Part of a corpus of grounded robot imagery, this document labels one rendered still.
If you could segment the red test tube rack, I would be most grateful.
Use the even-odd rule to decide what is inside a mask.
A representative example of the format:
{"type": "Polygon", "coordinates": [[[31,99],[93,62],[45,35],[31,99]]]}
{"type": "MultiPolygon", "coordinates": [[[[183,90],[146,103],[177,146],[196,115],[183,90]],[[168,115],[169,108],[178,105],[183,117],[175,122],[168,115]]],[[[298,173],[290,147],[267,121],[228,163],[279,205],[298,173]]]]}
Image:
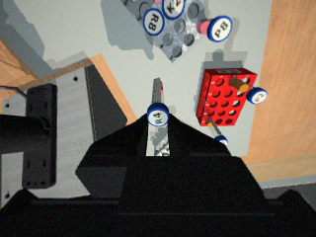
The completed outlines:
{"type": "Polygon", "coordinates": [[[258,74],[245,68],[204,69],[196,113],[199,125],[207,126],[207,119],[212,119],[216,126],[235,125],[246,96],[242,93],[237,95],[238,91],[228,85],[228,81],[234,77],[240,80],[247,77],[246,83],[253,86],[257,76],[258,74]],[[238,103],[233,105],[235,101],[238,103]]]}

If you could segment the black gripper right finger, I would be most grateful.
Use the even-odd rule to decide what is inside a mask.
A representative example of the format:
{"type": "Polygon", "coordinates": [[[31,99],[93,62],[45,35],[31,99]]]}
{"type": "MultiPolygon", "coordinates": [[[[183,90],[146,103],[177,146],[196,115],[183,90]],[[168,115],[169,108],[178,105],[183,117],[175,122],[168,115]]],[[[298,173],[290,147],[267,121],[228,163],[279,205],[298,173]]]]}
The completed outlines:
{"type": "Polygon", "coordinates": [[[170,156],[232,156],[224,143],[181,122],[172,114],[169,114],[167,124],[170,156]]]}

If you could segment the grey bench mat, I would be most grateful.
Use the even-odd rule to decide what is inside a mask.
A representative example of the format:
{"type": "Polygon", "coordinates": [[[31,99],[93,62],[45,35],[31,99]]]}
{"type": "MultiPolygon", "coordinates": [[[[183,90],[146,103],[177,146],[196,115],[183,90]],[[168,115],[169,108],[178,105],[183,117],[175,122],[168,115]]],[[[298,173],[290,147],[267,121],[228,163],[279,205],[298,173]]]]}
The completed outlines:
{"type": "MultiPolygon", "coordinates": [[[[259,87],[273,0],[204,2],[232,30],[205,36],[175,66],[120,0],[0,0],[0,38],[39,79],[101,53],[137,119],[160,78],[169,114],[214,138],[196,116],[204,69],[245,68],[259,87]]],[[[235,125],[218,126],[232,156],[248,155],[255,106],[246,100],[235,125]]]]}

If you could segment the white test tube rack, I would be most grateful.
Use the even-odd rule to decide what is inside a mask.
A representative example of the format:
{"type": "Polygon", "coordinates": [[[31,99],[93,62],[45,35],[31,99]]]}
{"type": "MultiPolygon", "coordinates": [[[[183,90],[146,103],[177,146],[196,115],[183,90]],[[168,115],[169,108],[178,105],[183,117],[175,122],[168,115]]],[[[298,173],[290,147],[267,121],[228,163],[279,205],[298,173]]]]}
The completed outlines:
{"type": "Polygon", "coordinates": [[[168,132],[161,138],[161,140],[154,146],[154,156],[162,156],[163,152],[167,153],[169,148],[168,132]],[[164,145],[165,144],[165,145],[164,145]],[[164,145],[164,146],[163,146],[164,145]],[[161,148],[161,149],[160,149],[161,148]],[[160,149],[160,150],[159,150],[160,149]]]}

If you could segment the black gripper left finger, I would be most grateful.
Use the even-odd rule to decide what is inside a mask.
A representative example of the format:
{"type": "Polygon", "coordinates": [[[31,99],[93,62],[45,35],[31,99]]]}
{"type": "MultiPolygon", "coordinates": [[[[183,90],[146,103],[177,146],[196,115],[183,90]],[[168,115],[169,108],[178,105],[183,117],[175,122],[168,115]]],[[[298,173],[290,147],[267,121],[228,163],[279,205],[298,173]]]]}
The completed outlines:
{"type": "Polygon", "coordinates": [[[92,143],[84,156],[89,154],[125,154],[126,156],[146,156],[148,124],[147,114],[144,114],[135,122],[92,143]]]}

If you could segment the grey test tube rack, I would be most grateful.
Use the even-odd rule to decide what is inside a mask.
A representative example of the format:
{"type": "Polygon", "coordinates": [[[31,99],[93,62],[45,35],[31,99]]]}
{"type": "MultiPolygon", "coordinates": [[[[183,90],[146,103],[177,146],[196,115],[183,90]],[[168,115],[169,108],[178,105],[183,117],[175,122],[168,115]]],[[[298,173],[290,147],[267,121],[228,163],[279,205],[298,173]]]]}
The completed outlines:
{"type": "MultiPolygon", "coordinates": [[[[157,8],[162,12],[162,0],[155,3],[153,0],[136,0],[134,2],[129,0],[120,1],[143,29],[143,16],[150,7],[157,8]]],[[[187,0],[184,12],[180,18],[174,21],[170,21],[165,17],[164,19],[165,26],[162,33],[155,37],[149,36],[155,41],[169,60],[176,65],[205,37],[205,35],[197,31],[198,22],[203,19],[214,18],[204,0],[187,0]]]]}

